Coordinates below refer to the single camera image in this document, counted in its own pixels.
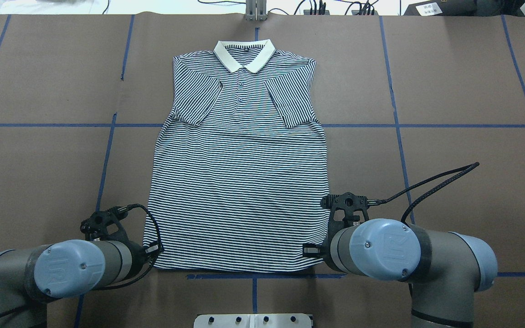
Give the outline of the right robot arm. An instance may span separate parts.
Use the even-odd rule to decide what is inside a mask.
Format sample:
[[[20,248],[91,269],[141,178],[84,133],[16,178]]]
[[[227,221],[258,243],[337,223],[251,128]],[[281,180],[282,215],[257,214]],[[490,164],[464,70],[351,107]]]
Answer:
[[[484,240],[385,218],[350,227],[333,221],[325,240],[302,252],[338,272],[409,284],[413,328],[472,328],[474,294],[498,275]]]

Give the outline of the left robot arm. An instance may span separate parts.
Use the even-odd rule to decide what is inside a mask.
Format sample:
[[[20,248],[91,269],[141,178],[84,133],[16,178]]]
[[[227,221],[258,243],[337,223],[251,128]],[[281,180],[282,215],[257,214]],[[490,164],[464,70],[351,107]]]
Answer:
[[[158,241],[84,240],[1,251],[0,328],[46,328],[49,303],[131,285],[161,252]]]

